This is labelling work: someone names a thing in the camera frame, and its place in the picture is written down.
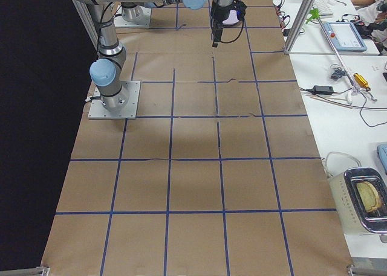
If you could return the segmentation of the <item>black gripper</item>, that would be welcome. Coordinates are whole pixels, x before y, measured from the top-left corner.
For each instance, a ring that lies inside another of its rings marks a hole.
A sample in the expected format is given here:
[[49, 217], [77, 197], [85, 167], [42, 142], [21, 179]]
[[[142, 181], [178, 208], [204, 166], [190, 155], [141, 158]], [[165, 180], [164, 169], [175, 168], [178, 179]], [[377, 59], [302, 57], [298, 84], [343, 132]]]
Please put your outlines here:
[[212, 4], [210, 12], [210, 21], [212, 29], [213, 42], [212, 46], [214, 48], [218, 47], [218, 44], [221, 43], [221, 38], [223, 34], [223, 22], [228, 19], [232, 7], [221, 6], [219, 4]]

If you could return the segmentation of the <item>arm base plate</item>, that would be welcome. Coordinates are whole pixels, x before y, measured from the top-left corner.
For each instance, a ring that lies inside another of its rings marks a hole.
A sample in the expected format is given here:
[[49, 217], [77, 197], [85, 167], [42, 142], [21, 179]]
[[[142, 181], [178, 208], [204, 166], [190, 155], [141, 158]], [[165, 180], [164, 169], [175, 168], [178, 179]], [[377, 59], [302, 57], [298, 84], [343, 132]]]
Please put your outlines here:
[[114, 97], [100, 95], [94, 88], [95, 100], [90, 101], [88, 118], [91, 120], [134, 120], [137, 117], [141, 81], [121, 81], [121, 91]]
[[114, 16], [116, 28], [149, 28], [151, 22], [150, 8], [137, 5], [133, 8], [121, 8]]

